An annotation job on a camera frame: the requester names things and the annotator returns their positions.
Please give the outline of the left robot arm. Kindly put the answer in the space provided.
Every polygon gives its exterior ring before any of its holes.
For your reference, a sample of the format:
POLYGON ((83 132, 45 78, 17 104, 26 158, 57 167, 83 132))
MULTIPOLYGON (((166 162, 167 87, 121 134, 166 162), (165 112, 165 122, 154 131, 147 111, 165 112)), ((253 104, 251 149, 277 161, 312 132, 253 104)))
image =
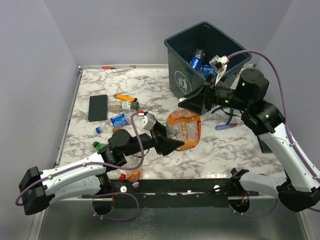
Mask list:
POLYGON ((131 134, 125 129, 116 130, 106 146, 79 161, 47 170, 29 168, 20 181, 15 205, 23 207, 25 215, 34 215, 50 204, 72 197, 114 198, 118 193, 107 176, 108 172, 138 169, 146 150, 154 148, 157 154, 167 156, 184 145, 181 140, 170 139, 165 127, 156 123, 150 135, 131 134), (139 163, 126 166, 127 156, 141 154, 139 163))

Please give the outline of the orange crushed bottle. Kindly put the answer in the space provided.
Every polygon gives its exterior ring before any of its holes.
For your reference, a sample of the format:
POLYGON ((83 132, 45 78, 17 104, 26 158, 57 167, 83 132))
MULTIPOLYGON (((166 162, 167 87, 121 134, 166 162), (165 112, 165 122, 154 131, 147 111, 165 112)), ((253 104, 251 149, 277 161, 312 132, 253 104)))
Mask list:
POLYGON ((198 114, 187 109, 176 108, 166 119, 167 137, 184 142, 176 151, 195 148, 201 138, 202 122, 198 114))

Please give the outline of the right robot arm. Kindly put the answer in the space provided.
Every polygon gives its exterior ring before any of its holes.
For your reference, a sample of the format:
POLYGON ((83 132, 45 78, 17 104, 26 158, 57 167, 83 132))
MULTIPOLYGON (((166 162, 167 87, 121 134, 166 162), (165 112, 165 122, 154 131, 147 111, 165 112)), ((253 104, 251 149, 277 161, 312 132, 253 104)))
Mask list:
POLYGON ((300 212, 320 201, 320 183, 311 172, 316 168, 308 158, 301 159, 303 151, 286 131, 285 117, 274 104, 264 100, 268 87, 269 81, 254 68, 240 73, 235 89, 215 86, 209 76, 201 87, 185 95, 178 106, 196 114, 211 110, 212 105, 240 111, 243 123, 270 148, 286 176, 232 170, 230 191, 236 196, 246 191, 272 196, 289 210, 300 212))

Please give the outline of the crushed blue label bottle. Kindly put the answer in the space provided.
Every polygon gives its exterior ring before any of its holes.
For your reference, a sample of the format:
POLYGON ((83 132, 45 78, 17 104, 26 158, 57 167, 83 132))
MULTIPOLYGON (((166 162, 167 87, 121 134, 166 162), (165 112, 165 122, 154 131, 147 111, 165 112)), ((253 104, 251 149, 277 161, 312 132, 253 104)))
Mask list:
POLYGON ((114 128, 121 128, 129 124, 129 121, 124 113, 112 117, 110 121, 114 128))

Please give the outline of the pocari sweat blue bottle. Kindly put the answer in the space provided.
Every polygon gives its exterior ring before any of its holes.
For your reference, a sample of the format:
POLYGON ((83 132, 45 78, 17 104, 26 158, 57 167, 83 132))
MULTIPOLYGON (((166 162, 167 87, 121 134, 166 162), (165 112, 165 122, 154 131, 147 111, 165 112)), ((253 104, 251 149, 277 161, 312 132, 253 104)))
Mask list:
POLYGON ((201 73, 205 78, 207 78, 210 74, 212 74, 212 77, 215 78, 217 76, 216 70, 209 64, 205 64, 200 67, 201 73))

